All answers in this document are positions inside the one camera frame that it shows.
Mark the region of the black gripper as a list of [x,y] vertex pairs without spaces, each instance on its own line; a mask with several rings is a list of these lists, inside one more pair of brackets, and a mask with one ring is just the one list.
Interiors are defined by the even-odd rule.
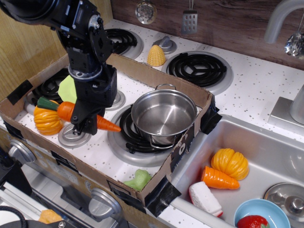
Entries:
[[76,89],[76,104],[71,117],[73,134],[97,133],[97,113],[111,107],[117,93],[117,71],[112,65],[102,64],[91,73],[68,66]]

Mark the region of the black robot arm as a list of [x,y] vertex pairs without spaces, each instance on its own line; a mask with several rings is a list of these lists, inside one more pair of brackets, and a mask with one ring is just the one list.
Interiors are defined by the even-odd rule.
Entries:
[[106,63],[113,42],[97,7],[88,0],[2,0],[0,8],[18,22],[57,32],[76,88],[70,122],[76,131],[95,135],[98,115],[112,106],[117,93],[116,68]]

